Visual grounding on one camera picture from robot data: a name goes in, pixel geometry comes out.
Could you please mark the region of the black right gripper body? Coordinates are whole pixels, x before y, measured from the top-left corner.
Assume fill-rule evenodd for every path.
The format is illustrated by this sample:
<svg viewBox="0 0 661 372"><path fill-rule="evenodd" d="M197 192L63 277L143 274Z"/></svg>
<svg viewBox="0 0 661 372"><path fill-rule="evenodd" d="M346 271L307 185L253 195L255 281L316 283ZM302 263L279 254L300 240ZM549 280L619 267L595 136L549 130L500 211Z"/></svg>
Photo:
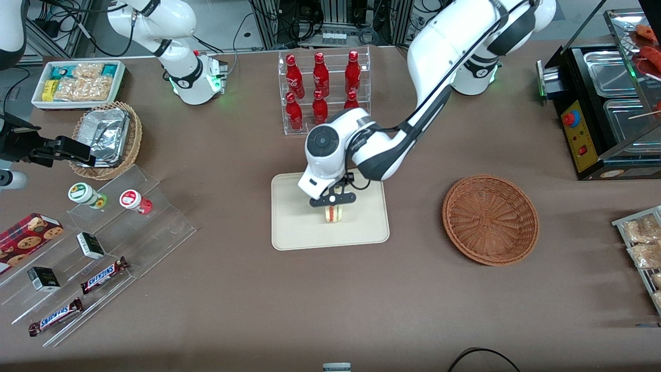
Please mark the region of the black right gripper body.
<svg viewBox="0 0 661 372"><path fill-rule="evenodd" d="M1 159L7 162L36 163L52 167L56 160L52 148L47 146L49 139L40 136L40 126L31 125L14 115L1 116Z"/></svg>

